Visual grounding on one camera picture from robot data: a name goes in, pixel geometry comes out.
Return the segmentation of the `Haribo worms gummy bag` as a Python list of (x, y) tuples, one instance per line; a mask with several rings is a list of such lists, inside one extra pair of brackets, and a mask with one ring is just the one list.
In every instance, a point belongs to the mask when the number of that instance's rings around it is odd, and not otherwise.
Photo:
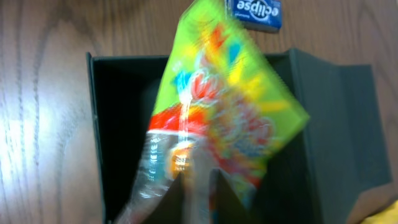
[(268, 160), (308, 114), (238, 21), (219, 1), (195, 1), (181, 16), (164, 70), (131, 199), (118, 223), (143, 223), (184, 186), (184, 223), (218, 223), (216, 177), (246, 212)]

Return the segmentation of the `dark green gift box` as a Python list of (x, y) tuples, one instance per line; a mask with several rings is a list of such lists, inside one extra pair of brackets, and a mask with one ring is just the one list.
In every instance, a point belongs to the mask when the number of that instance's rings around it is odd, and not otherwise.
[[(255, 223), (360, 223), (388, 206), (358, 208), (367, 190), (392, 180), (369, 65), (335, 65), (297, 49), (267, 55), (310, 121), (271, 160), (250, 205)], [(87, 56), (103, 222), (130, 196), (165, 56)]]

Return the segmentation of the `yellow snack bag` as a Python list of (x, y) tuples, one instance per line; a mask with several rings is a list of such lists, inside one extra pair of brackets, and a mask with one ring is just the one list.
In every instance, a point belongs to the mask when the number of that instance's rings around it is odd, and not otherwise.
[(398, 201), (385, 210), (365, 218), (361, 224), (398, 224)]

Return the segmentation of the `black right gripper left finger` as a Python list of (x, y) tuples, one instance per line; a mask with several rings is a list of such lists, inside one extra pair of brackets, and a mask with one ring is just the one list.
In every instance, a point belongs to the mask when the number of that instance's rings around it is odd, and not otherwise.
[(180, 172), (155, 209), (142, 224), (182, 224), (184, 204), (184, 176)]

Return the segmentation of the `blue Eclipse mint tin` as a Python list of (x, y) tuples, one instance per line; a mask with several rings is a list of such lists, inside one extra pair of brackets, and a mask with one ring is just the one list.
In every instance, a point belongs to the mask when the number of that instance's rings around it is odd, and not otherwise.
[(278, 33), (282, 27), (282, 4), (278, 0), (225, 0), (224, 8), (247, 29)]

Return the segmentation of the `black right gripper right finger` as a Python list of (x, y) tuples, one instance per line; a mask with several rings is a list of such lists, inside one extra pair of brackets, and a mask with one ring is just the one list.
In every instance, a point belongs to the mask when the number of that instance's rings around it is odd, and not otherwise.
[(251, 217), (219, 169), (214, 170), (214, 224), (250, 223)]

